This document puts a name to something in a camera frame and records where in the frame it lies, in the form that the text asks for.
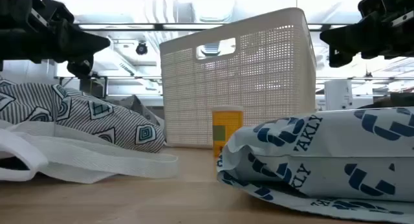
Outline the white perforated plastic basket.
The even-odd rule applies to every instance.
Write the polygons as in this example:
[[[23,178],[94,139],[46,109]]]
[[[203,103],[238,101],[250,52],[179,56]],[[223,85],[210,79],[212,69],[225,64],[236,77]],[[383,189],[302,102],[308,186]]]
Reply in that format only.
[[[315,108],[305,14],[285,8],[161,43],[169,146],[212,147],[212,109],[241,106],[247,126]]]

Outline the grey patterned hospital gown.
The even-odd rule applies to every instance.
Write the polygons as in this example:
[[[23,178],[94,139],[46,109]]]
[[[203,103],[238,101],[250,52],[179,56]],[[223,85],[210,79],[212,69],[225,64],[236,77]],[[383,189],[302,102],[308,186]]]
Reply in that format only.
[[[0,77],[0,181],[169,178],[178,159],[162,152],[164,143],[154,117],[59,84]]]

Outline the white box machine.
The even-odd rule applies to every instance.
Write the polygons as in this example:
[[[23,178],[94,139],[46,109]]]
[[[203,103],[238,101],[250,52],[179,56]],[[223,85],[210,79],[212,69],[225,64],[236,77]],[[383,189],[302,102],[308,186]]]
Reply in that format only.
[[[353,104],[350,80],[329,80],[324,83],[326,110],[350,109]]]

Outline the orange pill bottle white cap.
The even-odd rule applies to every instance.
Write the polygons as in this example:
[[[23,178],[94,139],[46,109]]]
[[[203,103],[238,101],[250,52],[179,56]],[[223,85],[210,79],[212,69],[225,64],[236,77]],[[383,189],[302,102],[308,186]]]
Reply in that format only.
[[[244,124],[242,106],[217,106],[212,108],[212,147],[218,158],[229,138]]]

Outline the white bag blue print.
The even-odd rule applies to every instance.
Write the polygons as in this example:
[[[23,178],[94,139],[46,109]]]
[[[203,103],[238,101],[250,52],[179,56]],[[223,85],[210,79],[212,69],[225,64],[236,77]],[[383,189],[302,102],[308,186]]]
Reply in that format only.
[[[220,182],[282,207],[414,224],[414,107],[321,111],[237,130]]]

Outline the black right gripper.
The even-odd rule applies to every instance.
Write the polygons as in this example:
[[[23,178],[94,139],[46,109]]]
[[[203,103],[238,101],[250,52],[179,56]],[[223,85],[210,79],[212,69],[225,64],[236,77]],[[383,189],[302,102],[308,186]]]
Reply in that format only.
[[[330,46],[330,67],[351,63],[350,53],[357,52],[368,58],[414,58],[414,0],[361,0],[358,11],[358,23],[320,34]]]

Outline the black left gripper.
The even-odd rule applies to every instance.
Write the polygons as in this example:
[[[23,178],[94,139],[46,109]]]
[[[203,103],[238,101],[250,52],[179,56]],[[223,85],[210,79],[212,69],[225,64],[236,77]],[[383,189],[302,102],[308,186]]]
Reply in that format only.
[[[67,7],[55,0],[0,0],[0,60],[68,62],[77,78],[92,75],[93,55],[108,38],[83,31]]]

